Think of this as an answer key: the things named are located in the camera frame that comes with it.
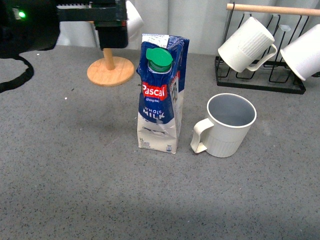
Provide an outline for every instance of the pascal logo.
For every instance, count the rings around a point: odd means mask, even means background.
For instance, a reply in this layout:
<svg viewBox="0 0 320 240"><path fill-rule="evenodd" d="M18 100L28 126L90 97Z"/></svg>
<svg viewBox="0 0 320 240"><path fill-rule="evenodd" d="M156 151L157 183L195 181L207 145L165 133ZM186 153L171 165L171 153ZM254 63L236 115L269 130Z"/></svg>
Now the pascal logo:
<svg viewBox="0 0 320 240"><path fill-rule="evenodd" d="M142 93L144 97L157 98L163 101L168 96L167 85L164 84L162 86L153 86L143 82Z"/></svg>

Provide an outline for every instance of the white curtain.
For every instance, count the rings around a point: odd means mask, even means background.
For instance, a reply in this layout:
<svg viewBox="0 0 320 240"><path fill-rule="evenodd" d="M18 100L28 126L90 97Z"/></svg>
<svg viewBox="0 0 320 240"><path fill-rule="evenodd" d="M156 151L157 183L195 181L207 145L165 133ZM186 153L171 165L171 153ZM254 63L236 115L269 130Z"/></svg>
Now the white curtain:
<svg viewBox="0 0 320 240"><path fill-rule="evenodd" d="M216 55L222 43L228 11L229 0L131 0L144 26L140 30L148 34L169 34L190 39L189 52ZM236 4L264 5L293 8L320 9L320 0L239 0ZM242 12L234 12L229 28L231 34L238 27ZM252 16L266 25L270 14L252 13ZM281 24L289 25L293 31L298 16L281 17ZM320 24L320 17L310 17L304 32ZM96 32L87 22L62 22L58 45L99 47ZM130 42L128 49L139 49L141 37Z"/></svg>

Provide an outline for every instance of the white mug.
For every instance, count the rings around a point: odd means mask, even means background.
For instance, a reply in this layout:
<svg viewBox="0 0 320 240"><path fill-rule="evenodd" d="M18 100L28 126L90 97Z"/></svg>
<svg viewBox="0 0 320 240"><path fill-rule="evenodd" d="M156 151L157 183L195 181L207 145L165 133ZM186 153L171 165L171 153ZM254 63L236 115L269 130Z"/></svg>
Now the white mug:
<svg viewBox="0 0 320 240"><path fill-rule="evenodd" d="M269 30L251 16L219 47L218 53L236 72L242 73L245 69L254 72L277 53L274 42ZM273 48L273 52L260 59L256 65L250 66L269 47Z"/></svg>
<svg viewBox="0 0 320 240"><path fill-rule="evenodd" d="M191 148L226 158L233 155L257 118L253 104L242 96L221 93L206 105L207 118L193 128Z"/></svg>
<svg viewBox="0 0 320 240"><path fill-rule="evenodd" d="M280 49L280 53L289 68L303 81L320 72L320 24Z"/></svg>

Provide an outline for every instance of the wooden stand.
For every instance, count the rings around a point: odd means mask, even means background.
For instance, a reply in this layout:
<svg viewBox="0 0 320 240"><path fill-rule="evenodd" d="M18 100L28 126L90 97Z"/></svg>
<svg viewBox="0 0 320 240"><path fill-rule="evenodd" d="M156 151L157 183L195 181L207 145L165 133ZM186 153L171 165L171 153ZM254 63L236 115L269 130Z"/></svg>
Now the wooden stand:
<svg viewBox="0 0 320 240"><path fill-rule="evenodd" d="M104 87L126 83L135 74L135 66L126 58L113 56L110 48L103 49L103 56L90 65L87 76L91 82Z"/></svg>

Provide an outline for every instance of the wooden dowel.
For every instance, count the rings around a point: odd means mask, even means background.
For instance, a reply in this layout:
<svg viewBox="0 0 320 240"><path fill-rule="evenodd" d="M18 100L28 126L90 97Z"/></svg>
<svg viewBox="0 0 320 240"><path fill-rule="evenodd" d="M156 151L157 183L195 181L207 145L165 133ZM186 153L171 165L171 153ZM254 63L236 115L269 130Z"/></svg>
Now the wooden dowel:
<svg viewBox="0 0 320 240"><path fill-rule="evenodd" d="M103 56L105 60L105 66L108 70L115 69L114 57L112 56L111 48L104 48L103 49Z"/></svg>
<svg viewBox="0 0 320 240"><path fill-rule="evenodd" d="M261 5L246 5L228 3L226 9L231 11L268 13L268 14L289 14L302 16L320 16L320 9L297 8L297 7L282 7L282 6L261 6Z"/></svg>

